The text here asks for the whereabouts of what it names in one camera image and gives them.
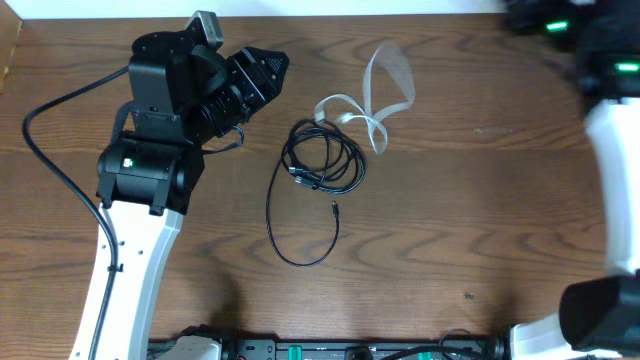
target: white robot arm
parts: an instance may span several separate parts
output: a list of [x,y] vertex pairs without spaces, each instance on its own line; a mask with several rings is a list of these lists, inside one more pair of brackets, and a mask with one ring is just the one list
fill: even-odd
[[[101,228],[70,359],[146,358],[167,257],[204,170],[203,156],[213,153],[202,144],[235,129],[241,141],[217,152],[241,145],[237,125],[280,94],[286,54],[247,47],[224,59],[216,52],[222,42],[215,13],[197,11],[185,30],[148,34],[133,43],[128,72],[134,101],[118,111],[111,144],[98,163],[100,214],[116,238],[119,266],[109,266],[113,258]],[[134,131],[123,130],[129,113]],[[220,356],[212,339],[190,341],[164,357]],[[183,348],[188,357],[180,354]]]
[[[586,132],[602,179],[609,239],[607,275],[635,278],[640,270],[640,98],[602,100],[588,114]],[[574,351],[563,335],[557,313],[515,326],[510,348],[514,360],[621,357],[616,351]]]

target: wooden table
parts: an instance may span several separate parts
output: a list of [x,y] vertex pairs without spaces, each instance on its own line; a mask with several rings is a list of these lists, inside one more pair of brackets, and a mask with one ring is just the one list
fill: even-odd
[[[200,323],[282,338],[434,338],[453,327],[502,334],[556,311],[568,284],[599,277],[603,209],[567,81],[571,56],[542,38],[511,36],[499,21],[221,19],[222,54],[248,45],[282,50],[291,66],[282,95],[245,126],[246,146],[207,158],[167,263],[152,336]],[[26,22],[0,96],[0,358],[68,356],[97,234],[88,211],[24,144],[23,116],[124,66],[138,36],[184,22]],[[271,249],[264,222],[281,146],[325,96],[361,97],[364,68],[385,39],[410,58],[415,105],[385,122],[390,143],[381,156],[363,123],[344,128],[366,150],[367,176],[336,199],[333,254],[321,266],[292,268]],[[130,98],[123,77],[34,122],[38,144],[89,194],[113,115]],[[374,106],[400,99],[377,72]],[[324,252],[331,200],[280,174],[272,211],[284,252],[300,261]]]

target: cable connector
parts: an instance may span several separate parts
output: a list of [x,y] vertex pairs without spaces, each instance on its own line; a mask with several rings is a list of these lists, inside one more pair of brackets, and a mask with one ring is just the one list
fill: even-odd
[[338,203],[335,202],[335,200],[334,200],[333,204],[331,204],[331,207],[333,208],[333,215],[337,219],[340,216],[340,209],[338,209]]
[[301,176],[296,176],[296,182],[298,184],[300,184],[300,185],[304,185],[304,186],[308,187],[309,189],[315,190],[315,189],[318,188],[318,186],[316,185],[315,182],[313,182],[313,181],[311,181],[309,179],[305,179],[305,178],[303,178]]
[[124,271],[124,264],[120,264],[120,266],[109,265],[109,267],[107,267],[107,271],[108,272],[123,272]]
[[302,169],[299,169],[297,167],[289,166],[289,174],[296,175],[296,176],[302,176],[302,175],[305,174],[305,171],[302,170]]

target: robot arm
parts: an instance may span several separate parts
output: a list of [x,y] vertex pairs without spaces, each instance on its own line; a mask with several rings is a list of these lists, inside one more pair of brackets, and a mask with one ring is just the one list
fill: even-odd
[[[514,360],[621,357],[617,351],[592,349],[596,344],[638,350],[640,339],[631,332],[637,327],[640,304],[636,278],[640,269],[640,98],[602,100],[588,114],[586,132],[602,179],[610,277],[570,287],[559,314],[514,327],[510,334]],[[613,297],[603,297],[603,292]]]
[[609,276],[640,270],[640,98],[603,100],[587,116],[607,221]]
[[[98,162],[100,212],[117,239],[120,266],[109,286],[111,254],[100,230],[69,359],[146,358],[162,272],[204,170],[202,144],[239,129],[282,90],[289,64],[284,53],[244,48],[224,59],[216,52],[222,42],[215,14],[198,11],[183,31],[133,43],[128,70],[134,101],[126,109],[135,131],[122,131],[128,113],[119,114]],[[105,291],[111,296],[101,325]],[[212,339],[193,341],[197,348],[185,347],[189,359],[219,358]],[[180,350],[165,357],[185,358]]]

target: white ribbon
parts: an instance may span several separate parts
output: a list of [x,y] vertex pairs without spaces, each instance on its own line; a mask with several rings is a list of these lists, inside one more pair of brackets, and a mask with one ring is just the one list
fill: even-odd
[[[371,106],[371,69],[373,63],[378,63],[382,66],[389,75],[396,82],[405,98],[406,102],[389,105],[386,108],[373,114]],[[411,67],[409,61],[402,53],[402,50],[398,48],[393,42],[386,41],[382,43],[375,54],[369,61],[367,69],[364,71],[364,78],[362,80],[362,94],[364,97],[364,109],[355,101],[351,96],[344,94],[331,95],[328,98],[320,101],[315,108],[316,122],[322,122],[325,120],[324,104],[332,99],[340,99],[348,102],[358,109],[361,115],[354,115],[352,113],[343,113],[337,118],[337,121],[341,123],[347,123],[353,119],[364,119],[367,122],[369,129],[369,139],[371,140],[371,146],[376,154],[382,154],[387,148],[389,142],[389,136],[387,135],[387,129],[382,125],[382,121],[389,115],[398,111],[409,109],[413,105],[413,101],[416,98],[416,88],[413,83],[413,75],[411,74]],[[379,144],[374,140],[375,131],[378,130],[384,137],[384,143]]]

